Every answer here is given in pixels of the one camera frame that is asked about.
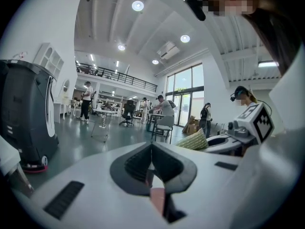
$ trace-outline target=green pillow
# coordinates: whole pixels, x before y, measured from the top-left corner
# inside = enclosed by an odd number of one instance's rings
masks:
[[[191,150],[201,150],[209,147],[202,128],[200,128],[198,132],[180,140],[175,145]]]

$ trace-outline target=air conditioner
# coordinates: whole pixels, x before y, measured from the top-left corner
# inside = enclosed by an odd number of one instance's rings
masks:
[[[161,59],[168,60],[178,52],[180,52],[179,48],[177,48],[172,42],[168,42],[157,52],[157,54],[160,55]]]

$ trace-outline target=large window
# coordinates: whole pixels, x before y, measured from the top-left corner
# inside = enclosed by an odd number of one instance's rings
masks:
[[[203,65],[195,65],[167,78],[166,99],[176,107],[175,125],[185,126],[190,116],[200,119],[204,104]]]
[[[193,72],[193,87],[203,86],[203,66],[198,65],[192,68]]]
[[[175,81],[175,75],[172,75],[172,76],[168,77],[168,80],[167,80],[167,90],[166,90],[167,93],[173,91],[173,83],[174,83],[174,81]]]
[[[175,91],[192,87],[192,69],[177,73],[175,76]]]
[[[166,92],[171,93],[184,89],[190,89],[189,92],[192,92],[192,88],[202,88],[203,86],[203,65],[200,64],[167,77]]]

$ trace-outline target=black pants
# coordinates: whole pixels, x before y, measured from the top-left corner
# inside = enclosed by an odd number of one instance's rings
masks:
[[[81,118],[82,115],[85,116],[85,119],[88,119],[88,109],[89,109],[89,104],[91,103],[90,100],[83,100],[81,104]]]
[[[205,137],[209,138],[211,132],[211,121],[206,119],[201,119],[199,122],[199,127],[203,129]]]

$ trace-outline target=black railing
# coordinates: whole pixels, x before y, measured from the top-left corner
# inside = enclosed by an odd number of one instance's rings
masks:
[[[85,74],[92,74],[97,75],[102,78],[111,79],[117,82],[123,82],[129,85],[137,86],[149,91],[156,92],[157,85],[140,80],[138,78],[132,77],[130,75],[126,75],[123,73],[115,72],[113,70],[108,70],[102,67],[94,67],[93,65],[86,64],[86,63],[76,63],[77,72],[85,73]]]

